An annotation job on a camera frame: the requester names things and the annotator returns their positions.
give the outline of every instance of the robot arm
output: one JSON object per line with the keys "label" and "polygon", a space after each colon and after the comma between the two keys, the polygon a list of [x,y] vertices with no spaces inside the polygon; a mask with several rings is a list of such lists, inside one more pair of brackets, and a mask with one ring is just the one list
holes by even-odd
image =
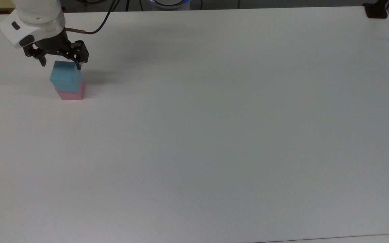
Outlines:
{"label": "robot arm", "polygon": [[27,57],[34,57],[45,66],[46,54],[60,55],[74,61],[79,70],[88,61],[89,53],[83,41],[68,40],[59,0],[12,2],[16,9],[0,23],[0,29],[16,48],[23,48]]}

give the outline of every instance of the white table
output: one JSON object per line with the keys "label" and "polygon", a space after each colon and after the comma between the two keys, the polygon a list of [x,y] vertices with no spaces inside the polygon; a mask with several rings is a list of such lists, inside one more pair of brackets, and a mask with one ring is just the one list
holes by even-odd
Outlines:
{"label": "white table", "polygon": [[83,101],[53,90],[62,58],[0,33],[0,243],[389,234],[389,19],[121,12],[69,39],[90,52]]}

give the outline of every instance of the black clamp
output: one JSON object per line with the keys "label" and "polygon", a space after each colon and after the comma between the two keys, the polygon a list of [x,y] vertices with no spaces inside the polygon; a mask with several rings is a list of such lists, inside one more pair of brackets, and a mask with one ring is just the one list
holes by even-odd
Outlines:
{"label": "black clamp", "polygon": [[39,60],[42,66],[46,66],[46,54],[59,55],[74,61],[77,70],[81,69],[82,63],[88,62],[89,52],[86,49],[85,43],[81,40],[71,43],[65,31],[54,37],[39,40],[34,44],[37,46],[37,49],[31,43],[24,46],[23,51],[27,57],[34,57]]}
{"label": "black clamp", "polygon": [[388,13],[386,12],[385,4],[389,0],[378,0],[375,3],[364,3],[363,6],[366,9],[366,15],[370,19],[386,19]]}

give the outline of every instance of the black cable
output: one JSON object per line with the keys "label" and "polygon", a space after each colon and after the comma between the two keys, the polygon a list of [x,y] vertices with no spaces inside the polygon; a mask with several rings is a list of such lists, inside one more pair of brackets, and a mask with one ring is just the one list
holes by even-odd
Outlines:
{"label": "black cable", "polygon": [[108,20],[109,14],[111,14],[111,11],[112,11],[112,8],[114,7],[115,1],[116,1],[116,0],[113,0],[113,1],[112,1],[111,7],[109,8],[109,11],[108,11],[108,14],[106,14],[106,17],[105,17],[105,19],[103,20],[103,22],[102,22],[102,24],[100,25],[100,27],[99,27],[98,29],[96,29],[95,31],[93,31],[93,32],[86,32],[86,31],[85,31],[84,34],[95,34],[95,33],[99,32],[100,29],[102,29],[103,25],[105,25],[105,23],[106,23],[106,20]]}
{"label": "black cable", "polygon": [[82,3],[82,4],[91,4],[91,5],[93,5],[93,4],[102,3],[102,2],[104,2],[106,0],[98,0],[98,1],[95,1],[95,2],[88,2],[87,0],[75,0],[75,1],[78,2],[78,3]]}
{"label": "black cable", "polygon": [[129,5],[130,5],[130,0],[127,0],[127,3],[125,4],[125,12],[128,12]]}
{"label": "black cable", "polygon": [[112,9],[112,12],[115,11],[116,6],[118,6],[119,1],[120,1],[120,0],[118,0],[118,1],[116,2],[115,6],[114,6],[114,9]]}

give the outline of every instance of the stacked blocks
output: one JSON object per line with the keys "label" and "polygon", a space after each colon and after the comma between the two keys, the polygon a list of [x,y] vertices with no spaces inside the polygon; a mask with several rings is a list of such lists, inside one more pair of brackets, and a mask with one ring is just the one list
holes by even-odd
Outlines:
{"label": "stacked blocks", "polygon": [[51,81],[62,100],[82,100],[85,83],[74,62],[55,61]]}

